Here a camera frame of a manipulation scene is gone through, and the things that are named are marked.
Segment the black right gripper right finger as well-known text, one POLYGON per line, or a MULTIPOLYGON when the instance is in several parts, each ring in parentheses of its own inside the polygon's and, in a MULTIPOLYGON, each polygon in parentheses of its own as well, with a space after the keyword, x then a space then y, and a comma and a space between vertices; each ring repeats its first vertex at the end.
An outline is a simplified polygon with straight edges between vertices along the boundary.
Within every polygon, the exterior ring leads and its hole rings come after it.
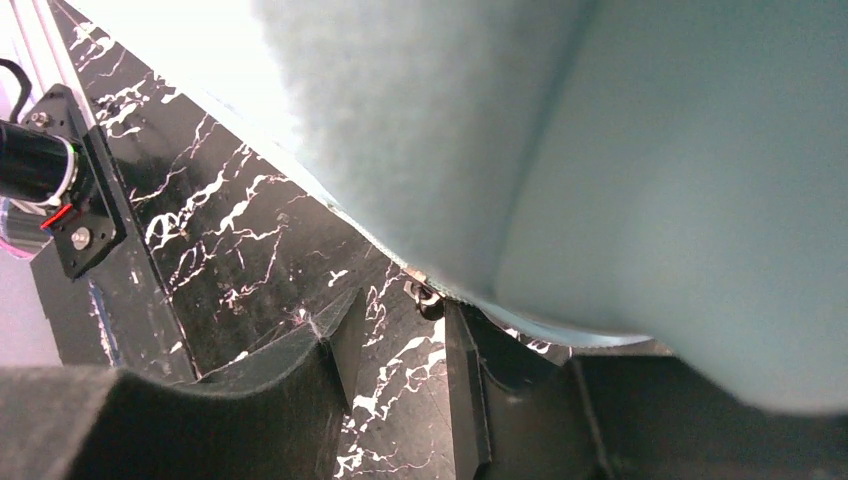
POLYGON ((460 479, 843 479, 845 416, 739 402, 669 356, 556 364, 480 310, 444 306, 460 479))

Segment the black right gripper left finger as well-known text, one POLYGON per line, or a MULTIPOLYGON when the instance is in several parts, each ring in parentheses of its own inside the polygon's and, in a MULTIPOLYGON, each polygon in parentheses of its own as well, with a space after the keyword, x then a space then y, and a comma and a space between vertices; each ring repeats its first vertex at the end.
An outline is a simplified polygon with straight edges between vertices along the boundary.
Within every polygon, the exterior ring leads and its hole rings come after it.
POLYGON ((328 479, 358 378, 366 295, 194 383, 125 368, 1 371, 5 479, 328 479))

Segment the light blue suitcase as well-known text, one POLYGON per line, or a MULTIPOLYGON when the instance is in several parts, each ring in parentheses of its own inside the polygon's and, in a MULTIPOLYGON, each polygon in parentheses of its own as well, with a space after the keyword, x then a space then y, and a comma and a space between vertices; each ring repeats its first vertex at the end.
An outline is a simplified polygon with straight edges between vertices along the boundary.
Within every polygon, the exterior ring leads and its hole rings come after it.
POLYGON ((843 1, 80 1, 398 264, 847 409, 843 1))

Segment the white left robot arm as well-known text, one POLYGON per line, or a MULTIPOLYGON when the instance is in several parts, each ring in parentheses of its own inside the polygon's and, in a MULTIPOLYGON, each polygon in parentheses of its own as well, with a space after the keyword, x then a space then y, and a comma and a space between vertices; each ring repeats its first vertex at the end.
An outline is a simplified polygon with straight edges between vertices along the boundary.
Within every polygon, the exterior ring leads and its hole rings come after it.
POLYGON ((113 157, 65 85, 53 85, 20 118, 32 83, 17 63, 3 59, 1 66, 21 87, 1 122, 1 195, 46 211, 40 229, 52 236, 65 275, 76 280, 126 237, 109 185, 113 157))

